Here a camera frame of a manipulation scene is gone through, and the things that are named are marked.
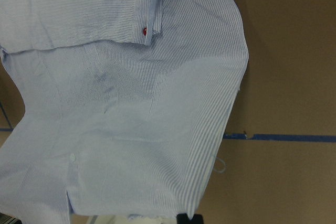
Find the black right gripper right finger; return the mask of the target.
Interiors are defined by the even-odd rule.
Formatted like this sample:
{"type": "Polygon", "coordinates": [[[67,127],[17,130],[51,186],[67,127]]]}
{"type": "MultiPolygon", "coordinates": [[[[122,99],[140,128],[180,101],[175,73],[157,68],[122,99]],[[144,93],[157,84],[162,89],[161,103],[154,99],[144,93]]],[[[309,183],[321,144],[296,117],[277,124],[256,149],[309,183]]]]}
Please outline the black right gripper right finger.
{"type": "Polygon", "coordinates": [[[195,214],[192,218],[192,224],[204,224],[203,216],[200,214],[195,214]]]}

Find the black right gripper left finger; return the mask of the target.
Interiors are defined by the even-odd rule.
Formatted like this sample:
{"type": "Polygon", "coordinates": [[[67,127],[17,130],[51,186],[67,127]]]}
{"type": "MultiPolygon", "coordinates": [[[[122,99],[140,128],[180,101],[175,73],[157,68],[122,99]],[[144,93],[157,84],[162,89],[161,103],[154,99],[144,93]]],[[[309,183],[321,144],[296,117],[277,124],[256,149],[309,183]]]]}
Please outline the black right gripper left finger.
{"type": "Polygon", "coordinates": [[[191,222],[190,218],[187,214],[178,214],[176,216],[176,223],[177,224],[189,224],[191,222]]]}

